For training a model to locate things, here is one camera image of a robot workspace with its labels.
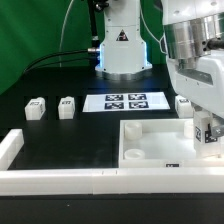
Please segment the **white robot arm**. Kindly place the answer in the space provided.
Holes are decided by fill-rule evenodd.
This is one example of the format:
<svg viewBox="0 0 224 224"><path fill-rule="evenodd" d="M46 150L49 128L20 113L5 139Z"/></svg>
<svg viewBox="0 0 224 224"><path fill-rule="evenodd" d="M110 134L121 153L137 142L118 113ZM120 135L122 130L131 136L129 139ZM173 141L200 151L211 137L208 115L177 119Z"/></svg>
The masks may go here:
<svg viewBox="0 0 224 224"><path fill-rule="evenodd" d="M224 0L156 0L162 5L166 63L175 92L208 112L224 136ZM96 74L132 80L152 68L140 35L140 0L103 0L105 38Z"/></svg>

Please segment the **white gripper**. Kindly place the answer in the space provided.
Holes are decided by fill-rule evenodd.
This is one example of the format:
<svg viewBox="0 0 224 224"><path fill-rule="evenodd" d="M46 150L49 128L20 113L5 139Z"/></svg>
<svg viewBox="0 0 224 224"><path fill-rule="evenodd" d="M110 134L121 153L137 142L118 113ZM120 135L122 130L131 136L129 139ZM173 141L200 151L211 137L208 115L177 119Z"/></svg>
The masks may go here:
<svg viewBox="0 0 224 224"><path fill-rule="evenodd" d="M212 114L211 134L224 136L224 40L164 36L166 64L174 91L191 101L194 112Z"/></svg>

